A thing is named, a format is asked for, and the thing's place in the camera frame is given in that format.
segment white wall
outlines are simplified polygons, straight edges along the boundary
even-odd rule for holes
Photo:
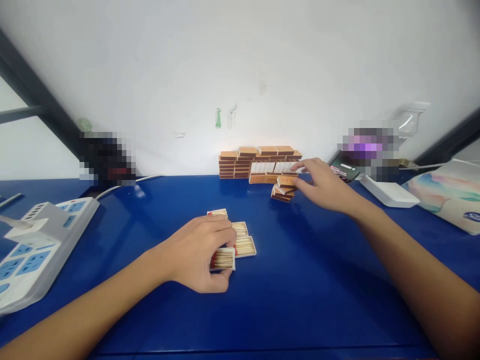
[[[0,77],[0,112],[25,108]],[[0,180],[72,179],[80,163],[36,116],[0,124]]]
[[[417,157],[480,106],[479,16],[476,0],[0,0],[67,112],[171,175],[215,174],[238,146],[329,158],[348,128],[415,100],[432,103],[401,149]]]

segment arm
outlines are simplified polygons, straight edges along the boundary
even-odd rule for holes
[[[237,234],[222,215],[198,217],[170,238],[0,349],[0,359],[85,359],[136,303],[166,281],[199,293],[221,293],[231,270],[210,274],[210,259]],[[133,286],[125,291],[124,284]]]
[[[296,186],[317,205],[349,215],[388,271],[393,283],[442,359],[480,355],[480,294],[366,200],[318,158],[296,164],[313,185]]]

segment stack of matchboxes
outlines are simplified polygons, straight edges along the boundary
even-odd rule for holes
[[[220,179],[275,184],[271,197],[288,203],[294,197],[296,187],[293,183],[285,184],[287,180],[284,178],[298,176],[290,168],[301,158],[302,154],[291,146],[240,147],[238,151],[222,151],[218,157]]]

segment hand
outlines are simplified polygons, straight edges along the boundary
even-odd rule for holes
[[[299,161],[291,167],[291,170],[295,171],[301,168],[304,168],[303,173],[309,172],[311,174],[313,185],[300,178],[296,178],[294,184],[318,206],[352,215],[365,202],[368,203],[368,200],[343,182],[335,175],[330,166],[318,157]]]
[[[150,250],[163,281],[176,281],[198,293],[224,293],[231,269],[210,273],[210,260],[224,244],[232,247],[237,233],[223,215],[196,217]]]

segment green sticker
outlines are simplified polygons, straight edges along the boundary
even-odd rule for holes
[[[222,110],[220,110],[219,107],[216,108],[216,124],[215,124],[215,127],[217,129],[220,129],[222,127],[222,120],[220,119],[220,112]]]

